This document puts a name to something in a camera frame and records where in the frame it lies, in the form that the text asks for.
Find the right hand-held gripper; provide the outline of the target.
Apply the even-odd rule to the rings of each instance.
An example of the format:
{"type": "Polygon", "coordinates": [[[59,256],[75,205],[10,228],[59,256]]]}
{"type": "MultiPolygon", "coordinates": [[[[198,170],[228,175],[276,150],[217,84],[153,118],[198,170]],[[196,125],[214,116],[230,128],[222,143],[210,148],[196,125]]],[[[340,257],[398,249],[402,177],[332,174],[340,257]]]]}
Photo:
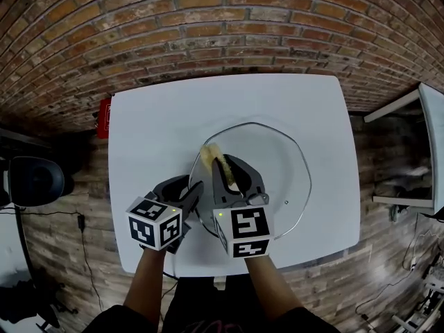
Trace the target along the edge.
{"type": "Polygon", "coordinates": [[[212,162],[214,228],[231,258],[265,256],[272,242],[272,216],[268,213],[268,196],[260,173],[245,161],[225,154],[240,193],[228,186],[223,165],[212,162]]]}

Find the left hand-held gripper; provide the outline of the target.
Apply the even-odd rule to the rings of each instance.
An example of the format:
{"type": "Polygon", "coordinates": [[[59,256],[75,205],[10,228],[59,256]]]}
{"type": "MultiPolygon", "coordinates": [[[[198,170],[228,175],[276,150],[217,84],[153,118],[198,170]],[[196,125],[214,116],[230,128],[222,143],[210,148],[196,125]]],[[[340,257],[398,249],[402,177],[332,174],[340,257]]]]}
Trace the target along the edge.
{"type": "Polygon", "coordinates": [[[154,187],[152,192],[156,200],[137,197],[126,210],[131,238],[143,248],[166,249],[175,255],[191,230],[185,221],[204,192],[203,181],[189,189],[188,182],[189,175],[175,176],[154,187]],[[180,202],[179,208],[164,204],[170,202],[180,202]]]}

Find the yellow sponge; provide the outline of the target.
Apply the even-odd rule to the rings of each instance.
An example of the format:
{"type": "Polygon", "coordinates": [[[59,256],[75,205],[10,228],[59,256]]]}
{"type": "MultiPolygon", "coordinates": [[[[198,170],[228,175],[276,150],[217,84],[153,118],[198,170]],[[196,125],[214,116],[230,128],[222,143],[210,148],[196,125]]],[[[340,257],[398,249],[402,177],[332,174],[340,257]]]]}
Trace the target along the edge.
{"type": "Polygon", "coordinates": [[[212,176],[212,163],[215,159],[221,163],[223,175],[227,181],[228,188],[233,191],[238,191],[239,188],[234,179],[230,165],[228,164],[224,154],[222,154],[219,146],[216,143],[202,145],[200,148],[200,160],[210,176],[212,176]]]}

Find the clear glass plate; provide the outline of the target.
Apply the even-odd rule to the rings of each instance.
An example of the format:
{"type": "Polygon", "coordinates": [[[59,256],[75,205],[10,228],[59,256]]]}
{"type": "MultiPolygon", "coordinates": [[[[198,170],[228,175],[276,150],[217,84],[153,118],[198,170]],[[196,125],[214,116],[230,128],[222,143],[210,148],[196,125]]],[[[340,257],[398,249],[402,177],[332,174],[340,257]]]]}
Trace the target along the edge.
{"type": "MultiPolygon", "coordinates": [[[[268,195],[268,209],[274,218],[275,239],[294,230],[312,190],[311,172],[296,140],[266,124],[246,122],[217,132],[203,145],[211,143],[216,143],[223,154],[240,158],[260,173],[268,195]]],[[[189,184],[199,181],[203,181],[205,190],[196,216],[204,229],[216,236],[212,177],[200,160],[200,150],[191,168],[189,184]]]]}

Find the person's right forearm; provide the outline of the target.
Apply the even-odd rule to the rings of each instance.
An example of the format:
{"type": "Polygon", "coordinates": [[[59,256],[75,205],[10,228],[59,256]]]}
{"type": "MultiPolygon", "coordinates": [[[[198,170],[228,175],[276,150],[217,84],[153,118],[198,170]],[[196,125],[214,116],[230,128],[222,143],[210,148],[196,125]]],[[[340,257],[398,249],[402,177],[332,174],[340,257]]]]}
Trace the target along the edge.
{"type": "Polygon", "coordinates": [[[257,297],[271,321],[303,305],[268,255],[245,258],[257,297]]]}

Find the person's left forearm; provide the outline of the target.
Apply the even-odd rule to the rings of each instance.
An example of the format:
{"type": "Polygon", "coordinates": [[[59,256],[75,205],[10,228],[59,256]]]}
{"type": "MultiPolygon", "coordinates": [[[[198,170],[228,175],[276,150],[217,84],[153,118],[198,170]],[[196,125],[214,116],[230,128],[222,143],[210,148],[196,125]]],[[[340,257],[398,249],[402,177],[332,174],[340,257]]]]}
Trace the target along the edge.
{"type": "Polygon", "coordinates": [[[166,251],[144,249],[123,305],[158,326],[166,251]]]}

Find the red metal box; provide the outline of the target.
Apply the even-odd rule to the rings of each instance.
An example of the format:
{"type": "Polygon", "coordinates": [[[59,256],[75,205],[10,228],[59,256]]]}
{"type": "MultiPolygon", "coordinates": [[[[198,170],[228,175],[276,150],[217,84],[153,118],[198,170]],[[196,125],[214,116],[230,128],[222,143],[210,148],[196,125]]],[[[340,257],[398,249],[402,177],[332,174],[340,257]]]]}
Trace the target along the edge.
{"type": "Polygon", "coordinates": [[[100,102],[99,112],[96,117],[96,134],[99,139],[109,137],[111,98],[103,99],[100,102]]]}

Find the person's black clothing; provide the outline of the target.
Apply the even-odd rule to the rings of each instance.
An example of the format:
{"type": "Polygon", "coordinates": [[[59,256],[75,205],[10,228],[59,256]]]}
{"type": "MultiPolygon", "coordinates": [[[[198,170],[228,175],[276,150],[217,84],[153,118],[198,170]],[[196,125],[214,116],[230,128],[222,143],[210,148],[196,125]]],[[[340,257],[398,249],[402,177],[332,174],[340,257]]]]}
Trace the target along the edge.
{"type": "Polygon", "coordinates": [[[269,320],[249,275],[229,276],[219,291],[210,277],[179,279],[159,328],[141,314],[114,305],[82,333],[340,333],[333,325],[299,307],[269,320]]]}

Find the black office chair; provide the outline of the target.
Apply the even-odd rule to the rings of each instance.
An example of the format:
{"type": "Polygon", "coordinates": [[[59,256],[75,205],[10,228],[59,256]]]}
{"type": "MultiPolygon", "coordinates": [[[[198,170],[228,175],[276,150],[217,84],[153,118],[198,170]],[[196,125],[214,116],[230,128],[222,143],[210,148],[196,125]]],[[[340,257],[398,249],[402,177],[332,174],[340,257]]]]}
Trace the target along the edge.
{"type": "Polygon", "coordinates": [[[0,158],[0,210],[9,204],[47,205],[73,190],[71,174],[53,160],[34,156],[0,158]]]}

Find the white side table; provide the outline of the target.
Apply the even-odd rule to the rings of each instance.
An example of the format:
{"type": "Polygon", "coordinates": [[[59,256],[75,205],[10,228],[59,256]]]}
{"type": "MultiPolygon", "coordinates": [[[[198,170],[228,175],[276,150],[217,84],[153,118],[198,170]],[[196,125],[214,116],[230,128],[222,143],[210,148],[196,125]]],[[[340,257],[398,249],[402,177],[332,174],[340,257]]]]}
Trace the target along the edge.
{"type": "Polygon", "coordinates": [[[408,210],[419,212],[428,218],[444,221],[444,94],[421,83],[414,91],[366,115],[364,121],[370,123],[416,100],[421,103],[429,138],[432,197],[430,199],[414,199],[373,196],[373,202],[404,206],[408,210]]]}

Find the white metal frame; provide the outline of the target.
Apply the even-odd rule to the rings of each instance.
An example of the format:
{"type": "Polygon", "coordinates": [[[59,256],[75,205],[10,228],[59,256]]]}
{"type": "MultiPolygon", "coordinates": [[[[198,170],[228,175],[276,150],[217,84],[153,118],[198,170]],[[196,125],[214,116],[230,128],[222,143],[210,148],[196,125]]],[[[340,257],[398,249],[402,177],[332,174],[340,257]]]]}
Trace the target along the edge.
{"type": "Polygon", "coordinates": [[[444,256],[435,256],[422,278],[425,297],[406,319],[392,316],[397,325],[394,333],[432,333],[433,326],[444,318],[444,256]]]}

